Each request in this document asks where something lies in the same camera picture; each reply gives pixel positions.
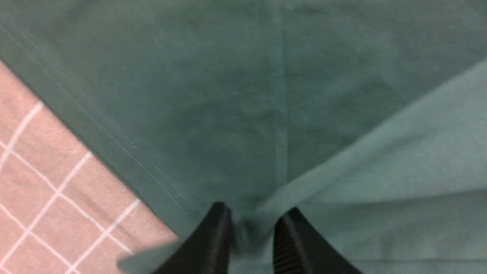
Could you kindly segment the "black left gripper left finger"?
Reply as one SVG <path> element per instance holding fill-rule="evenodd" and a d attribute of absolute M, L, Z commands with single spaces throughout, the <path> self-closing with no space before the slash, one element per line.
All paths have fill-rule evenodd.
<path fill-rule="evenodd" d="M 223 202 L 212 204 L 193 233 L 154 274 L 227 274 L 232 218 Z"/>

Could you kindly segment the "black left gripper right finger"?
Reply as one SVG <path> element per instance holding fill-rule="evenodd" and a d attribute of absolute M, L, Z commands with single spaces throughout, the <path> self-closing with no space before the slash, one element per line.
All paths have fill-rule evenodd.
<path fill-rule="evenodd" d="M 275 225 L 275 274 L 360 274 L 294 207 Z"/>

